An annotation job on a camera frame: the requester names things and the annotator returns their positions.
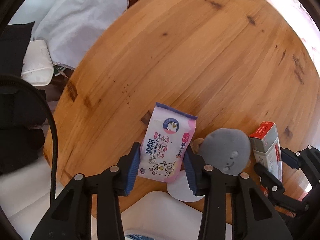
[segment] gray plush toy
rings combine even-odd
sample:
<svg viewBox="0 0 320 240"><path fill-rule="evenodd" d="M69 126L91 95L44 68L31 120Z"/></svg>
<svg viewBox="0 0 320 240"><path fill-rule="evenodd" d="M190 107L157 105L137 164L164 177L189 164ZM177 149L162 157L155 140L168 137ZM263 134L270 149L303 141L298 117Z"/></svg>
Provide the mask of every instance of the gray plush toy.
<svg viewBox="0 0 320 240"><path fill-rule="evenodd" d="M198 154L206 164L237 176L246 167L250 152L250 141L244 132L221 128L206 136Z"/></svg>

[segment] pink and white package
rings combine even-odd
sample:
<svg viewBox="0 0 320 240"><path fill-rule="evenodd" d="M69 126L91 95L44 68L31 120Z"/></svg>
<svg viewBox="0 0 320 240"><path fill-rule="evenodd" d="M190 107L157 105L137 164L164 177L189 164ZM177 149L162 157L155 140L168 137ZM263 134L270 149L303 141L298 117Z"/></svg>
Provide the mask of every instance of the pink and white package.
<svg viewBox="0 0 320 240"><path fill-rule="evenodd" d="M140 148L138 176L162 182L176 179L198 117L156 103Z"/></svg>

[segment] silver rivet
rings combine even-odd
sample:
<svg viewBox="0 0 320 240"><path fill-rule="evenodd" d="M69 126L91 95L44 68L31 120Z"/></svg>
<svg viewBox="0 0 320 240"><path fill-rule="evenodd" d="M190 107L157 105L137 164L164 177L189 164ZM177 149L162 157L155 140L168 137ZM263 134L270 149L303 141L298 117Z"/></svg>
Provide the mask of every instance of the silver rivet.
<svg viewBox="0 0 320 240"><path fill-rule="evenodd" d="M75 176L75 180L81 180L81 179L83 179L83 175L82 174L77 174L76 176Z"/></svg>
<svg viewBox="0 0 320 240"><path fill-rule="evenodd" d="M212 165L205 165L205 166L204 166L204 169L205 169L206 171L213 171L213 166L212 166Z"/></svg>
<svg viewBox="0 0 320 240"><path fill-rule="evenodd" d="M119 171L119 167L118 166L111 166L110 167L110 171L111 172L117 172L117 171Z"/></svg>
<svg viewBox="0 0 320 240"><path fill-rule="evenodd" d="M249 178L249 174L246 172L241 172L240 177L243 179L248 179Z"/></svg>

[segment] round wooden tabletop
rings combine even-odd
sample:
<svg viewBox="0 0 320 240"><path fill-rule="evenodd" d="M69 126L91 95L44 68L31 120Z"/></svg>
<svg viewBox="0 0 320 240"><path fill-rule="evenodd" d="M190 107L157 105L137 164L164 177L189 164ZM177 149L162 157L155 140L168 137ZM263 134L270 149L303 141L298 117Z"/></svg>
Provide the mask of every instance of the round wooden tabletop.
<svg viewBox="0 0 320 240"><path fill-rule="evenodd" d="M280 145L320 148L319 76L265 0L140 0L88 51L58 103L58 180L98 174L140 141L155 102L198 116L194 138L275 122ZM44 154L51 161L49 133ZM245 171L259 183L254 158ZM308 181L284 164L286 194ZM121 211L166 184L138 177ZM202 210L203 201L191 203ZM227 203L227 221L231 212Z"/></svg>

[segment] black cable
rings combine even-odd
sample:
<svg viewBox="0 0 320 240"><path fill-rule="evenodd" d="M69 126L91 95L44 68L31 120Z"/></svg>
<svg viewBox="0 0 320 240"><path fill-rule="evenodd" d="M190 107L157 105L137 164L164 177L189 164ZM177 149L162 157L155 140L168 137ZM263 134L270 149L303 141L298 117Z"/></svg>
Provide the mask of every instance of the black cable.
<svg viewBox="0 0 320 240"><path fill-rule="evenodd" d="M52 135L52 145L53 145L51 182L50 182L50 206L51 206L53 201L56 198L56 176L57 176L57 164L58 164L58 133L57 133L57 127L54 122L54 118L51 113L51 110L47 102L43 98L43 96L39 93L39 91L36 88L34 88L31 84L24 81L23 79L17 78L15 76L0 75L0 87L3 87L3 86L17 87L35 96L35 98L40 103L41 108L43 109L48 119L51 135Z"/></svg>

